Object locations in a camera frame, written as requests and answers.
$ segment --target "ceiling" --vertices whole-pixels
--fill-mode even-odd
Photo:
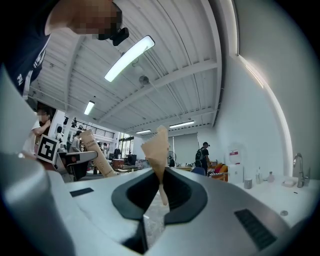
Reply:
[[[221,88],[221,48],[208,0],[115,0],[130,36],[114,47],[109,40],[61,29],[51,35],[43,68],[31,84],[32,98],[78,118],[89,101],[87,120],[121,132],[156,130],[193,120],[212,127]],[[113,82],[111,66],[146,35],[155,46]],[[142,85],[140,76],[150,84]]]

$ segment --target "sticker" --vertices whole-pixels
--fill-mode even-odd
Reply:
[[[46,135],[41,136],[37,158],[47,163],[55,164],[59,141]]]

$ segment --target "white countertop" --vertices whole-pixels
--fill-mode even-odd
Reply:
[[[281,216],[290,227],[299,221],[310,216],[319,200],[320,180],[310,180],[309,186],[297,188],[297,183],[293,187],[285,187],[282,184],[285,180],[298,181],[295,177],[285,177],[275,175],[272,183],[263,181],[256,184],[252,180],[252,188],[244,189],[244,184],[235,184],[239,188],[264,203],[280,215],[281,211],[287,211],[287,216]]]

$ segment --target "paper bag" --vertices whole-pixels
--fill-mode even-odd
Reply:
[[[159,192],[164,205],[168,204],[168,198],[163,187],[165,167],[167,166],[167,155],[169,151],[168,130],[160,126],[157,135],[141,145],[146,159],[159,179]]]
[[[115,176],[115,171],[112,169],[103,152],[95,141],[95,137],[91,130],[86,130],[80,134],[87,151],[96,151],[97,158],[93,160],[94,165],[102,173],[105,178]]]

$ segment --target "window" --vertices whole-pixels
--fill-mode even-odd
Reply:
[[[132,154],[134,150],[134,138],[133,136],[125,133],[120,133],[119,146],[121,150],[121,159],[124,159],[127,155]]]

